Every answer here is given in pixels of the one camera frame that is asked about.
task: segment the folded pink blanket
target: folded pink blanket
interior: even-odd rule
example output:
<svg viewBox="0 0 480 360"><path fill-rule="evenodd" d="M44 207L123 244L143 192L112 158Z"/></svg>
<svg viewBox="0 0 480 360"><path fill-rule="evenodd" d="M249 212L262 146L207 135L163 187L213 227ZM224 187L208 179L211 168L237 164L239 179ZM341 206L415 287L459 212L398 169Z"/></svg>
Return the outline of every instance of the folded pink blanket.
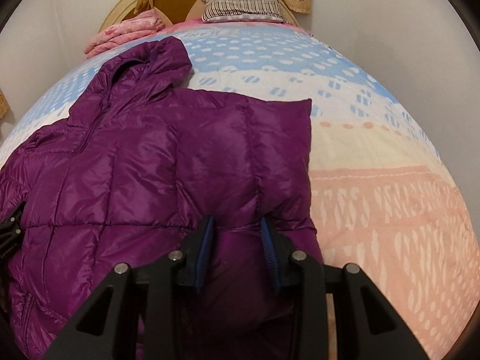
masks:
<svg viewBox="0 0 480 360"><path fill-rule="evenodd" d="M124 35L116 36L115 38L110 39L108 42L95 46L94 49L87 54L87 59L95 57L98 54L102 54L105 51L108 51L114 47L120 46L121 44L134 41L136 39L145 38L147 36L155 35L157 32L158 31L156 30L143 30L143 31L129 32Z"/></svg>
<svg viewBox="0 0 480 360"><path fill-rule="evenodd" d="M129 33L147 30L157 32L164 29L164 27L165 24L158 17L155 9L150 9L149 11L143 12L140 15L133 17L132 19L128 19L120 23L114 24L103 30L102 32L98 33L90 40L87 47L85 47L85 50L83 50L83 53L88 55L95 47L121 35L127 35Z"/></svg>

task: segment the wall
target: wall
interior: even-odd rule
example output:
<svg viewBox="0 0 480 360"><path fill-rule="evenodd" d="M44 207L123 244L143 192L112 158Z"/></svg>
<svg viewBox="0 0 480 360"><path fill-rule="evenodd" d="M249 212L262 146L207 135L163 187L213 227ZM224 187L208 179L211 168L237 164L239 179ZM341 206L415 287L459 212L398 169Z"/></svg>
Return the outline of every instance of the wall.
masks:
<svg viewBox="0 0 480 360"><path fill-rule="evenodd" d="M0 33L0 88L12 113L83 60L119 0L23 0ZM447 0L314 0L301 25L375 76L415 117L462 190L480 234L480 53Z"/></svg>
<svg viewBox="0 0 480 360"><path fill-rule="evenodd" d="M301 24L404 105L440 152L480 236L480 52L447 0L314 0Z"/></svg>

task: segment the bed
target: bed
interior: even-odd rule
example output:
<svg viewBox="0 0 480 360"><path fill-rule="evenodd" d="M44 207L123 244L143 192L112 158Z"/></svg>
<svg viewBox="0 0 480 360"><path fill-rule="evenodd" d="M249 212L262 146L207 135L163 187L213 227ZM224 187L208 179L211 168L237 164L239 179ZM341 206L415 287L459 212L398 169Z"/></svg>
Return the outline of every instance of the bed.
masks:
<svg viewBox="0 0 480 360"><path fill-rule="evenodd" d="M102 29L131 17L135 1L118 2ZM182 40L193 64L185 86L312 99L311 216L325 263L358 263L429 357L442 359L479 302L480 251L462 196L420 126L374 77L299 28L286 6L286 24L205 24L201 0L154 3L166 28L147 41ZM6 138L0 162L33 131L68 117L105 61L144 41L56 83Z"/></svg>

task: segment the purple puffer jacket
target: purple puffer jacket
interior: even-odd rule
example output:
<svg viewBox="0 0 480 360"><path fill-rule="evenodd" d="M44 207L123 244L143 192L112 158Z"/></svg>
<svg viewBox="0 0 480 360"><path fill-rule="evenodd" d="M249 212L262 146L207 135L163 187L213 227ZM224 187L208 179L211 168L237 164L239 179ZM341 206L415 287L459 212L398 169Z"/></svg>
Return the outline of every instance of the purple puffer jacket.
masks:
<svg viewBox="0 0 480 360"><path fill-rule="evenodd" d="M133 47L3 167L1 218L27 202L8 294L28 358L42 357L115 264L155 261L205 214L216 244L203 293L186 305L187 358L287 358L292 303L270 287L258 222L271 212L321 260L309 218L311 102L177 88L190 70L176 38Z"/></svg>

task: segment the metal screw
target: metal screw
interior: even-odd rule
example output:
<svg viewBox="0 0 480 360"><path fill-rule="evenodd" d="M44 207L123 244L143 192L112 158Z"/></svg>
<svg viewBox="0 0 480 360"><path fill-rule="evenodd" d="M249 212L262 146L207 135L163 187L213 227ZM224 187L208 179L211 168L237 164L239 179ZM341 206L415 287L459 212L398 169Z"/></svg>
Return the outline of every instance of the metal screw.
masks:
<svg viewBox="0 0 480 360"><path fill-rule="evenodd" d="M183 253L181 250L173 250L169 253L169 259L172 261L181 260L183 258Z"/></svg>
<svg viewBox="0 0 480 360"><path fill-rule="evenodd" d="M115 271L116 274L119 274L119 275L124 274L125 272L128 271L128 264L121 262L117 264L115 268L113 268L113 270Z"/></svg>
<svg viewBox="0 0 480 360"><path fill-rule="evenodd" d="M358 272L360 272L360 267L357 264L350 263L346 265L346 271L349 274L356 275Z"/></svg>
<svg viewBox="0 0 480 360"><path fill-rule="evenodd" d="M303 261L307 258L307 254L304 251L296 250L292 253L292 258L296 261Z"/></svg>

